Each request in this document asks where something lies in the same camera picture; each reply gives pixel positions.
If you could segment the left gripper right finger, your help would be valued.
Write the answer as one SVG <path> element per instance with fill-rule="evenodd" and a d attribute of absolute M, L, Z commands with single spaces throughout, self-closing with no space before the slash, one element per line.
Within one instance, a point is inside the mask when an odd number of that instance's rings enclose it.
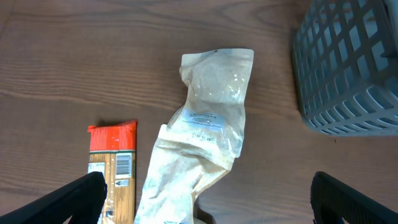
<path fill-rule="evenodd" d="M 310 203 L 315 224 L 397 223 L 397 212 L 322 171 L 313 177 Z"/>

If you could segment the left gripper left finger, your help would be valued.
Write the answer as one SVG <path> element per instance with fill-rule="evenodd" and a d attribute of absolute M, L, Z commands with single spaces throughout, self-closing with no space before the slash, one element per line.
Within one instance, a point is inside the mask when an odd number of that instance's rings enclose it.
<path fill-rule="evenodd" d="M 97 223 L 106 195 L 103 173 L 91 172 L 1 216 L 1 223 Z"/>

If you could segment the beige paper pouch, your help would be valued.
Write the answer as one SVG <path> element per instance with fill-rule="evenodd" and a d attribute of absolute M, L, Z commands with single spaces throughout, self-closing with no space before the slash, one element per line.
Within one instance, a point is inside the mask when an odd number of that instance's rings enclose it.
<path fill-rule="evenodd" d="M 216 49 L 182 55 L 185 104 L 167 129 L 190 144 L 237 158 L 244 141 L 244 100 L 254 60 L 252 49 Z"/>
<path fill-rule="evenodd" d="M 233 157 L 171 138 L 163 124 L 152 149 L 135 223 L 201 223 L 194 217 L 198 196 L 224 177 Z"/>

